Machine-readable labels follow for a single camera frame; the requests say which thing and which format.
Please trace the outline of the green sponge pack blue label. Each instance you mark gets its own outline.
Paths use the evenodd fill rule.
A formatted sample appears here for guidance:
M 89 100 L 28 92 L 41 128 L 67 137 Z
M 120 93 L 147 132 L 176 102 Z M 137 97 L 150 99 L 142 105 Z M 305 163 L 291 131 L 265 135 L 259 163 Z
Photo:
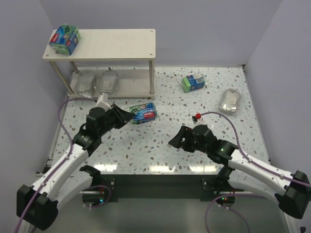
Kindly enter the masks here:
M 147 123 L 157 118 L 157 111 L 153 102 L 131 106 L 129 112 L 135 114 L 132 119 L 133 124 Z

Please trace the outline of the silver sponge pack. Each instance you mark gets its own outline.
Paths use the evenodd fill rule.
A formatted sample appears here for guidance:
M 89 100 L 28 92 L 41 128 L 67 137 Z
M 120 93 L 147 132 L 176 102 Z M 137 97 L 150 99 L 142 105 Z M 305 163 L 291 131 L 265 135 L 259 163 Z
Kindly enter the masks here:
M 217 106 L 217 109 L 225 114 L 233 115 L 236 113 L 240 100 L 241 92 L 235 89 L 226 89 L 223 92 L 222 98 Z
M 118 83 L 118 73 L 113 70 L 104 71 L 98 82 L 98 91 L 100 93 L 110 94 L 116 90 Z
M 75 93 L 79 96 L 92 99 L 95 93 L 96 75 L 94 72 L 85 70 L 79 73 L 75 86 Z

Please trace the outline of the green sponge pack red logo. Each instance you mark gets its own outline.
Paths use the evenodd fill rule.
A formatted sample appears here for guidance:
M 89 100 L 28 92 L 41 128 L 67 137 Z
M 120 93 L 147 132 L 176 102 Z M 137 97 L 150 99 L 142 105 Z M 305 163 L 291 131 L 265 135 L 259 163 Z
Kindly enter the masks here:
M 49 46 L 57 54 L 72 55 L 81 40 L 78 27 L 62 24 L 52 35 Z

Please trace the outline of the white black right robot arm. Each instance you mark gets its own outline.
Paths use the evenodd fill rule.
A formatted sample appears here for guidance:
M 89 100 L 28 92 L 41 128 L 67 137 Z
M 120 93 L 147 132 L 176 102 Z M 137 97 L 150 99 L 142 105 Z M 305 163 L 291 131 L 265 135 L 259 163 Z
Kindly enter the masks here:
M 311 184 L 301 171 L 291 173 L 246 154 L 237 145 L 218 139 L 207 125 L 182 126 L 169 145 L 187 152 L 196 150 L 223 165 L 219 178 L 232 188 L 265 197 L 291 217 L 301 219 L 311 200 Z

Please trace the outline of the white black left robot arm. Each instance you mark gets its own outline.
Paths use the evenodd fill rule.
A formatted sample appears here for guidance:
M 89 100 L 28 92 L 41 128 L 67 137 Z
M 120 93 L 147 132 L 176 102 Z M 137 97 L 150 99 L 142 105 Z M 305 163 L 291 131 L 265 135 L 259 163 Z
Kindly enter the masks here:
M 22 185 L 17 191 L 17 216 L 15 232 L 22 221 L 46 230 L 59 213 L 56 195 L 73 171 L 101 145 L 102 137 L 112 129 L 120 129 L 135 114 L 117 105 L 104 102 L 91 108 L 78 133 L 69 141 L 69 148 L 49 171 L 30 186 Z

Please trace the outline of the beige two-tier wooden shelf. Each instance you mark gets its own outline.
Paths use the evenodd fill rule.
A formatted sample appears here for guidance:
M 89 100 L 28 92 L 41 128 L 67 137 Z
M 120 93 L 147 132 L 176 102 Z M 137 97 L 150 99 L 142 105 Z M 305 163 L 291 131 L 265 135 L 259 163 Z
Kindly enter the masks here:
M 91 70 L 100 76 L 112 68 L 119 76 L 111 99 L 154 99 L 155 29 L 81 29 L 82 41 L 73 55 L 57 54 L 46 46 L 43 60 L 49 62 L 70 97 L 77 97 L 79 72 Z

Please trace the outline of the green sponge pack barcode label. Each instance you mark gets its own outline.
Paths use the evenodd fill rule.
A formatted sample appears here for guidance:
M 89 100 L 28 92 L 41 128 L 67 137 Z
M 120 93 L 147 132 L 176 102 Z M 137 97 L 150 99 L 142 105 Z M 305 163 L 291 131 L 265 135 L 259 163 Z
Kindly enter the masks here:
M 185 93 L 200 90 L 206 86 L 206 81 L 201 73 L 195 73 L 183 77 L 181 83 Z

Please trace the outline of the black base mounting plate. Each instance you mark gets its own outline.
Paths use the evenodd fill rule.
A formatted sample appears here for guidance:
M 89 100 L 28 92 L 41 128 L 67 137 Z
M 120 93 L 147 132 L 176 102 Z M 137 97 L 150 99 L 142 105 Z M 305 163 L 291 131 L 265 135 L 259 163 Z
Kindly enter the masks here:
M 101 175 L 91 186 L 105 185 L 111 190 L 110 202 L 118 199 L 199 199 L 210 201 L 217 194 L 233 192 L 217 175 Z

